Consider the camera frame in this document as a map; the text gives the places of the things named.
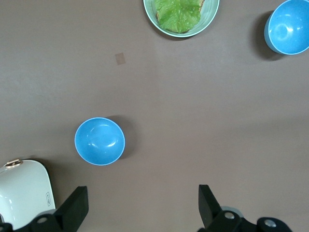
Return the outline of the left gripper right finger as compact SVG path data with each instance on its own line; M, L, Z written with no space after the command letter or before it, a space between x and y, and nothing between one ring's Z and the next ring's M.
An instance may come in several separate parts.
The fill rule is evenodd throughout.
M208 185L199 185L198 209L204 227L198 232L256 232L257 226L231 210L223 210Z

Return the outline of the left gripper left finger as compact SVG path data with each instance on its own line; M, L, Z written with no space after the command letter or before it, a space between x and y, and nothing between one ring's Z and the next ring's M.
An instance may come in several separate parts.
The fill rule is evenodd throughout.
M53 213L34 218L17 232L76 232L88 214L88 189L77 187Z

